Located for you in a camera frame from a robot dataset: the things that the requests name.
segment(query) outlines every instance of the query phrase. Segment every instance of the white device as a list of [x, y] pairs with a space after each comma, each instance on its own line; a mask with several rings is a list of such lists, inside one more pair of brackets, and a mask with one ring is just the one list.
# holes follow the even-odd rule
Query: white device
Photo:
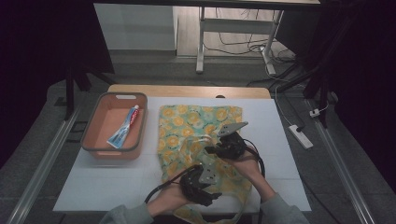
[[319, 114], [320, 114], [320, 111], [318, 109], [309, 111], [309, 116], [311, 116], [311, 118], [317, 117], [317, 116], [319, 116]]
[[297, 132], [297, 125], [289, 126], [289, 130], [293, 133], [293, 135], [297, 138], [297, 140], [303, 145], [305, 149], [309, 149], [314, 145], [309, 141], [309, 139], [305, 136], [303, 132]]

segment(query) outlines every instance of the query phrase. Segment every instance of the metal frame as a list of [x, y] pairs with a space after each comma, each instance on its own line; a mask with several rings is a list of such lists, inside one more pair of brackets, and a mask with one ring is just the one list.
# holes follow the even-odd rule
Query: metal frame
[[[308, 109], [314, 109], [313, 106], [309, 103], [308, 100], [305, 100], [306, 107]], [[352, 175], [350, 174], [347, 165], [345, 164], [343, 157], [341, 156], [337, 146], [332, 140], [332, 136], [329, 133], [329, 130], [324, 128], [322, 123], [315, 119], [315, 125], [317, 127], [318, 133], [329, 152], [329, 156], [332, 159], [332, 163], [334, 164], [335, 170], [340, 176], [341, 182], [346, 189], [346, 192], [350, 196], [351, 202], [355, 207], [356, 214], [358, 215], [361, 223], [363, 224], [375, 224], [374, 217], [361, 195], [361, 191], [358, 186], [355, 184]]]
[[220, 33], [237, 33], [237, 34], [254, 34], [269, 35], [268, 43], [265, 48], [262, 47], [262, 57], [264, 58], [268, 73], [275, 75], [276, 71], [272, 65], [269, 52], [274, 41], [277, 27], [280, 23], [283, 11], [276, 13], [273, 21], [243, 21], [243, 20], [227, 20], [227, 19], [205, 19], [205, 7], [202, 7], [200, 15], [200, 33], [197, 52], [196, 73], [204, 72], [204, 33], [220, 32]]
[[37, 197], [38, 192], [41, 190], [48, 174], [50, 173], [50, 169], [52, 168], [53, 163], [55, 163], [55, 160], [58, 157], [62, 146], [64, 145], [64, 141], [72, 129], [82, 106], [86, 104], [85, 100], [86, 94], [83, 95], [83, 99], [74, 110], [73, 114], [71, 114], [69, 120], [64, 120], [61, 124], [61, 127], [55, 134], [55, 137], [50, 143], [46, 154], [38, 164], [37, 169], [35, 169], [35, 173], [29, 181], [29, 184], [12, 211], [11, 216], [8, 218], [7, 224], [23, 223], [26, 219], [30, 209], [33, 206], [33, 203], [35, 202], [35, 198]]

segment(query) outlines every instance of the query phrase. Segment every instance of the toothpaste tube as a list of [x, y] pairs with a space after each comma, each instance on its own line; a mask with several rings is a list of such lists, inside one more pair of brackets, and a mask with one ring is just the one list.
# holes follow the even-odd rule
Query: toothpaste tube
[[129, 110], [128, 115], [126, 116], [124, 122], [122, 123], [121, 127], [111, 136], [107, 139], [107, 142], [115, 147], [115, 148], [121, 148], [126, 135], [128, 135], [129, 129], [131, 125], [134, 123], [134, 120], [136, 119], [137, 114], [139, 113], [139, 105], [136, 105]]

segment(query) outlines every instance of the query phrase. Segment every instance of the wooden floor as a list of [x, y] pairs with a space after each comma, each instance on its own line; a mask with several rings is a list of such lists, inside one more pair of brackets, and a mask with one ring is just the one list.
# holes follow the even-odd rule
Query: wooden floor
[[[177, 56], [195, 57], [199, 43], [199, 15], [198, 7], [176, 7], [178, 15], [177, 27]], [[271, 21], [273, 10], [240, 9], [240, 8], [214, 8], [205, 9], [206, 18], [222, 18], [235, 20], [259, 20]], [[238, 57], [262, 57], [259, 52], [249, 52], [249, 47], [266, 43], [268, 35], [247, 35], [229, 33], [205, 33], [204, 44], [205, 56], [238, 56]], [[280, 51], [285, 47], [274, 43], [272, 49]]]

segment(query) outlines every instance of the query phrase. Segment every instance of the white table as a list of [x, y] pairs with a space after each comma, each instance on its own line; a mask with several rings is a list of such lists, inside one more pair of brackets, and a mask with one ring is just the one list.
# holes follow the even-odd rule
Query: white table
[[[97, 160], [81, 149], [53, 211], [108, 211], [125, 204], [141, 204], [149, 192], [161, 184], [162, 171], [157, 157], [158, 117], [161, 105], [237, 105], [249, 125], [241, 135], [258, 148], [265, 163], [266, 177], [275, 191], [289, 204], [310, 211], [289, 143], [276, 105], [270, 99], [212, 99], [192, 97], [149, 97], [148, 121], [142, 154], [134, 161]], [[260, 197], [253, 189], [246, 213], [259, 211]], [[203, 214], [237, 212], [239, 205], [230, 196], [221, 196], [208, 207], [197, 205]]]

